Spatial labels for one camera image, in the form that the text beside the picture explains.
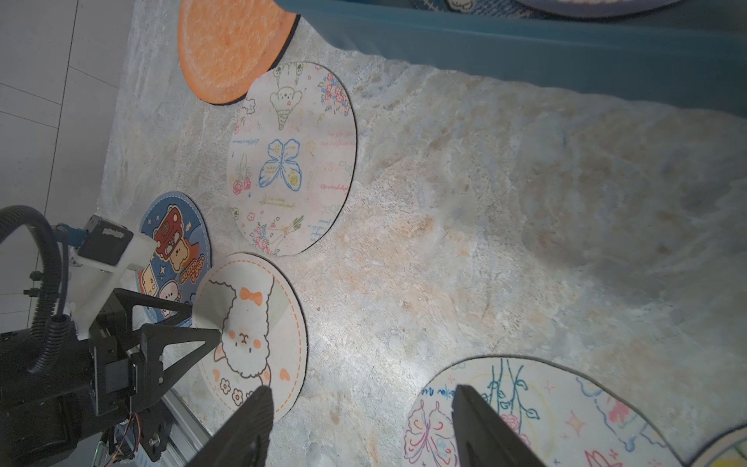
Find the purple bunny round coaster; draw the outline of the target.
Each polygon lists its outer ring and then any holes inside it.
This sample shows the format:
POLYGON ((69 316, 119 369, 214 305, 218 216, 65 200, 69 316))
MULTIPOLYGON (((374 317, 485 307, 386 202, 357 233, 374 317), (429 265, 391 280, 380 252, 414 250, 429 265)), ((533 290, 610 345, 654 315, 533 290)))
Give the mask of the purple bunny round coaster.
POLYGON ((574 19, 604 19, 645 13, 680 0, 519 0, 528 8, 574 19))

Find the white butterfly doodle coaster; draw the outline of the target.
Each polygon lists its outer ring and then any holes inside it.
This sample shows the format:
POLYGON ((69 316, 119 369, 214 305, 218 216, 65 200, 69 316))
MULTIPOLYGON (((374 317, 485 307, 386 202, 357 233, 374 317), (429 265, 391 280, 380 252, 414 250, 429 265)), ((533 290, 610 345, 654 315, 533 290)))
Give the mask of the white butterfly doodle coaster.
POLYGON ((342 212, 357 126, 344 85, 307 61, 277 66, 241 101, 227 155, 228 201, 239 231, 265 256, 312 247, 342 212))

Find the blue denim bunny coaster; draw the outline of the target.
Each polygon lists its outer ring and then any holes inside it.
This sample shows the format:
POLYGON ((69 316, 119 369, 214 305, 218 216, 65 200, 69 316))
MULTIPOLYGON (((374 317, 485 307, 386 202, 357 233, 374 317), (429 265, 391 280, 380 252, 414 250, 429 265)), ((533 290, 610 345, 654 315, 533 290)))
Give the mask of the blue denim bunny coaster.
POLYGON ((457 13, 508 19, 546 19, 547 14, 515 0, 412 0, 412 7, 442 13, 457 13))

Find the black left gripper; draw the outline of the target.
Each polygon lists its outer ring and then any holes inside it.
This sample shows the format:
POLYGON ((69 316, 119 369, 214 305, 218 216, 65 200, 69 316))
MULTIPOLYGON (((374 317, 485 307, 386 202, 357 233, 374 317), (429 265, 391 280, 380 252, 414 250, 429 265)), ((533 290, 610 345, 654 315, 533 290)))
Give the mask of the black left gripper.
MULTIPOLYGON (((40 373, 32 368, 43 346, 30 330, 2 334, 2 463, 55 463, 81 439, 159 402, 220 344, 218 330, 174 327, 191 319, 192 309, 115 288, 91 338, 80 341, 63 317, 60 355, 40 373)), ((272 390, 260 386, 186 466, 265 466, 273 427, 272 390)))

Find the pink unicorn round coaster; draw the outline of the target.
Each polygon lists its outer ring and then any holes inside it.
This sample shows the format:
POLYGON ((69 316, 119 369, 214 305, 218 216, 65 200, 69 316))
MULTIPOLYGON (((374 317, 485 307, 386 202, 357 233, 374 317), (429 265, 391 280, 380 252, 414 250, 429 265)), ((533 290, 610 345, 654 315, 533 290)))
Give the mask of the pink unicorn round coaster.
POLYGON ((746 467, 746 425, 733 428, 702 448, 690 467, 746 467))

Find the cream sheep round coaster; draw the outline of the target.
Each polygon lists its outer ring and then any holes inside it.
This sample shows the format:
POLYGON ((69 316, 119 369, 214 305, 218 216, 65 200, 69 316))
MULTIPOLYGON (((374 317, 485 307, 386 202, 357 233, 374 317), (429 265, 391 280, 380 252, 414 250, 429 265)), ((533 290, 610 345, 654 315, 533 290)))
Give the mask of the cream sheep round coaster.
POLYGON ((243 252, 216 263, 196 292, 193 326, 219 332, 198 369, 224 412, 233 414, 262 386, 272 391, 276 421, 292 410, 307 374, 307 325, 274 264, 243 252))

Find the white doodle flower coaster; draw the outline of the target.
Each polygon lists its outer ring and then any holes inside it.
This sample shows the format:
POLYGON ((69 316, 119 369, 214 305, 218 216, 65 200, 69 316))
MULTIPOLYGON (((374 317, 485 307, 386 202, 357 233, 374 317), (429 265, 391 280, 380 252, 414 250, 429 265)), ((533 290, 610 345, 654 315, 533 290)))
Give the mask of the white doodle flower coaster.
POLYGON ((404 466, 457 466, 451 405, 457 385, 474 387, 548 466, 678 466, 655 427, 586 377, 519 357, 457 363, 420 391, 407 418, 404 466))

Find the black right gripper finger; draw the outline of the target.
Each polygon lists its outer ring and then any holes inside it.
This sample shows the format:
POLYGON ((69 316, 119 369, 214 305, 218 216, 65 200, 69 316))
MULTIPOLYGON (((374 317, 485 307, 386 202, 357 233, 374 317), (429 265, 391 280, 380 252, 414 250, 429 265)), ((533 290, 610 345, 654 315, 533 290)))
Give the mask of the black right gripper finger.
POLYGON ((452 416, 460 466, 545 466, 471 385, 457 385, 452 416))

